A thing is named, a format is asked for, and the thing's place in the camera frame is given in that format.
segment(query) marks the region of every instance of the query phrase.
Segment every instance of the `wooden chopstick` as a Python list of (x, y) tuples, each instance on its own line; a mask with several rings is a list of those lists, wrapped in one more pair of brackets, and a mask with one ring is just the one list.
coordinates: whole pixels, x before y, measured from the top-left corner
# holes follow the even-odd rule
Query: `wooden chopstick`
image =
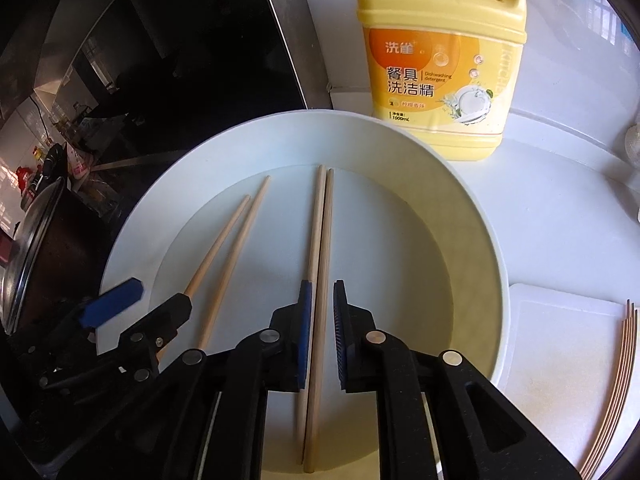
[(329, 289), (329, 263), (331, 259), (331, 224), (334, 212), (334, 170), (326, 175), (324, 191), (324, 214), (322, 215), (322, 235), (320, 241), (320, 262), (318, 268), (318, 291), (314, 313), (311, 367), (309, 373), (308, 405), (306, 408), (305, 444), (303, 469), (313, 473), (318, 461), (318, 433), (320, 419), (320, 395), (322, 391), (322, 369), (324, 366), (324, 340), (326, 332), (326, 309)]
[[(225, 243), (226, 238), (229, 236), (229, 233), (231, 232), (231, 229), (233, 229), (234, 226), (236, 225), (236, 222), (238, 222), (238, 219), (240, 218), (240, 215), (244, 212), (246, 205), (249, 203), (249, 200), (251, 200), (251, 196), (245, 195), (244, 198), (242, 199), (242, 202), (238, 205), (238, 208), (236, 208), (234, 213), (231, 215), (231, 218), (229, 219), (229, 221), (226, 223), (226, 225), (222, 228), (222, 231), (220, 231), (220, 233), (216, 237), (216, 240), (213, 242), (213, 245), (205, 255), (204, 259), (198, 266), (198, 269), (196, 270), (195, 274), (191, 278), (191, 281), (187, 285), (187, 288), (184, 289), (184, 295), (188, 296), (191, 301), (193, 301), (193, 296), (198, 290), (200, 284), (202, 283), (202, 279), (204, 278), (205, 274), (209, 270), (209, 267), (211, 266), (213, 259), (216, 257), (216, 254), (218, 254), (220, 247), (222, 247), (222, 245)], [(158, 362), (160, 362), (160, 359), (162, 359), (162, 356), (164, 355), (165, 351), (166, 351), (166, 346), (164, 346), (164, 348), (160, 349), (156, 353), (156, 358), (158, 359)]]
[[(326, 167), (318, 167), (318, 176), (316, 177), (316, 195), (314, 199), (314, 212), (311, 220), (311, 240), (309, 243), (309, 256), (306, 265), (306, 278), (311, 282), (311, 322), (309, 348), (307, 353), (306, 369), (311, 367), (311, 345), (314, 332), (314, 314), (316, 311), (316, 290), (318, 289), (318, 266), (320, 263), (320, 238), (322, 234), (322, 213), (324, 212), (324, 188), (326, 185)], [(308, 376), (305, 387), (300, 390), (296, 399), (296, 444), (300, 463), (303, 462), (303, 453), (305, 446), (305, 428), (306, 428), (306, 408), (308, 406), (309, 390)]]
[(583, 466), (580, 468), (580, 475), (584, 480), (590, 480), (600, 466), (620, 421), (620, 416), (622, 415), (626, 396), (629, 391), (631, 375), (633, 373), (637, 334), (638, 312), (635, 309), (635, 305), (627, 300), (626, 316), (622, 323), (622, 341), (620, 344), (620, 358), (616, 369), (616, 379), (596, 439)]
[(244, 242), (251, 230), (252, 225), (254, 224), (255, 216), (258, 213), (258, 208), (262, 203), (262, 199), (264, 198), (264, 193), (267, 191), (269, 186), (269, 182), (271, 180), (270, 176), (267, 176), (263, 181), (258, 193), (255, 196), (254, 202), (251, 204), (251, 208), (247, 213), (246, 218), (244, 219), (244, 223), (242, 224), (242, 228), (234, 241), (233, 246), (231, 247), (231, 252), (229, 256), (226, 258), (225, 265), (222, 269), (222, 274), (220, 275), (220, 282), (218, 283), (218, 287), (213, 295), (211, 303), (209, 305), (209, 310), (207, 311), (207, 317), (202, 327), (202, 332), (200, 333), (200, 338), (198, 339), (198, 348), (204, 350), (209, 343), (209, 339), (211, 337), (211, 332), (213, 331), (213, 325), (216, 322), (216, 318), (218, 317), (218, 312), (220, 311), (220, 305), (222, 304), (222, 300), (225, 297), (226, 288), (229, 285), (229, 281), (231, 281), (231, 275), (234, 272), (234, 268), (236, 267), (236, 263), (238, 262), (238, 258), (240, 257), (240, 253), (242, 251), (242, 247), (244, 246)]

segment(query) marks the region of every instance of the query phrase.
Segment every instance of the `yellow bottle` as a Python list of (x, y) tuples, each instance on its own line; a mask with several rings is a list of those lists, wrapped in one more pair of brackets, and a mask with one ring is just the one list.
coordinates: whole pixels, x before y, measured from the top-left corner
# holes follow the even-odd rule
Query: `yellow bottle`
[(449, 160), (494, 152), (527, 39), (525, 0), (358, 0), (374, 116)]

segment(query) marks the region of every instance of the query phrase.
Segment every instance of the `chopstick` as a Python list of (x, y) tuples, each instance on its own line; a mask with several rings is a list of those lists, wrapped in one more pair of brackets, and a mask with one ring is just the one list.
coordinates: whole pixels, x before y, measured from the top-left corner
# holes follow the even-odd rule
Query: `chopstick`
[(318, 461), (318, 433), (320, 418), (320, 395), (322, 390), (322, 368), (324, 365), (324, 340), (326, 331), (326, 304), (329, 289), (329, 263), (331, 259), (331, 224), (334, 212), (334, 170), (326, 175), (324, 191), (324, 214), (320, 241), (320, 261), (318, 268), (318, 291), (314, 330), (312, 337), (311, 368), (309, 373), (308, 405), (306, 408), (305, 443), (303, 469), (313, 473)]
[(580, 468), (580, 476), (584, 480), (590, 480), (600, 466), (620, 421), (636, 358), (637, 335), (638, 311), (635, 304), (627, 300), (626, 316), (622, 323), (622, 342), (620, 344), (620, 358), (616, 369), (616, 379), (596, 439), (587, 454), (584, 464)]
[[(251, 196), (245, 195), (244, 198), (242, 199), (242, 202), (238, 205), (238, 208), (236, 208), (234, 213), (231, 215), (231, 218), (229, 219), (229, 221), (226, 223), (226, 225), (222, 228), (222, 231), (220, 231), (220, 233), (216, 237), (216, 240), (213, 242), (213, 245), (205, 255), (200, 265), (198, 266), (198, 269), (196, 270), (195, 274), (191, 278), (189, 285), (187, 285), (187, 288), (184, 289), (184, 295), (188, 296), (191, 301), (193, 301), (193, 296), (198, 290), (200, 284), (202, 283), (202, 279), (204, 278), (204, 275), (209, 270), (209, 267), (211, 266), (213, 259), (216, 257), (216, 254), (218, 254), (220, 247), (222, 247), (222, 245), (225, 243), (226, 238), (229, 236), (231, 229), (233, 229), (234, 226), (236, 225), (236, 222), (240, 218), (240, 215), (244, 212), (246, 205), (249, 203), (249, 200), (251, 200)], [(158, 359), (158, 362), (160, 362), (160, 359), (162, 359), (162, 356), (164, 355), (165, 350), (166, 350), (166, 346), (160, 349), (156, 353), (156, 358)]]
[(269, 187), (270, 180), (271, 177), (267, 176), (262, 181), (262, 185), (260, 186), (260, 189), (255, 196), (254, 202), (251, 204), (251, 208), (249, 209), (249, 212), (244, 219), (244, 223), (242, 224), (242, 228), (238, 233), (238, 237), (236, 237), (236, 240), (231, 247), (231, 252), (226, 258), (225, 265), (222, 269), (222, 275), (220, 276), (220, 282), (218, 283), (218, 287), (216, 288), (216, 291), (209, 305), (207, 317), (202, 327), (200, 338), (198, 339), (198, 348), (200, 348), (201, 350), (204, 350), (209, 343), (211, 332), (213, 331), (213, 325), (216, 322), (216, 318), (218, 317), (218, 313), (220, 311), (220, 305), (222, 304), (222, 300), (225, 297), (226, 288), (231, 281), (231, 275), (233, 274), (236, 263), (238, 262), (238, 258), (240, 257), (244, 242), (246, 241), (249, 231), (254, 224), (255, 216), (258, 213), (258, 209), (260, 207), (260, 204), (262, 203), (264, 194)]
[[(318, 266), (320, 259), (320, 238), (322, 233), (322, 213), (324, 212), (324, 188), (326, 185), (326, 167), (318, 167), (316, 177), (316, 195), (314, 199), (314, 211), (311, 223), (311, 240), (309, 244), (309, 256), (306, 266), (306, 278), (311, 282), (311, 323), (310, 333), (314, 332), (314, 313), (316, 310), (316, 291), (318, 290)], [(310, 369), (311, 345), (313, 338), (309, 338), (309, 352), (307, 353), (306, 369)], [(303, 389), (300, 390), (296, 402), (296, 443), (300, 463), (303, 462), (305, 446), (306, 409), (308, 406), (308, 380)]]

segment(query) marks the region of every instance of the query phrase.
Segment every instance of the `screw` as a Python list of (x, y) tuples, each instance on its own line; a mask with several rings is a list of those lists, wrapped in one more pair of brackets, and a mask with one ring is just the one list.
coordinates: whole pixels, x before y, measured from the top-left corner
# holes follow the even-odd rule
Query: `screw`
[(187, 366), (196, 365), (200, 361), (202, 361), (202, 352), (199, 350), (191, 349), (182, 354), (182, 362)]
[(380, 330), (372, 330), (371, 332), (367, 332), (365, 336), (367, 341), (373, 343), (374, 345), (382, 344), (386, 341), (386, 335), (384, 332), (380, 332)]
[(136, 373), (133, 374), (133, 378), (141, 383), (143, 381), (146, 381), (149, 378), (149, 370), (147, 370), (146, 368), (140, 368), (140, 370), (136, 370)]
[(447, 350), (442, 354), (442, 360), (451, 366), (458, 366), (462, 363), (462, 355), (453, 350)]
[(280, 339), (280, 333), (272, 328), (260, 332), (260, 341), (263, 343), (275, 343), (278, 339)]

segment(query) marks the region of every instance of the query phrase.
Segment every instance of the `orange label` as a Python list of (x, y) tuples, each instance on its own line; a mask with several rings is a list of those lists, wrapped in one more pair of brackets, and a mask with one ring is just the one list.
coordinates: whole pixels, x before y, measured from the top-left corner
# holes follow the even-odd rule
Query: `orange label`
[(501, 133), (521, 46), (396, 28), (365, 29), (365, 38), (376, 117), (412, 128)]

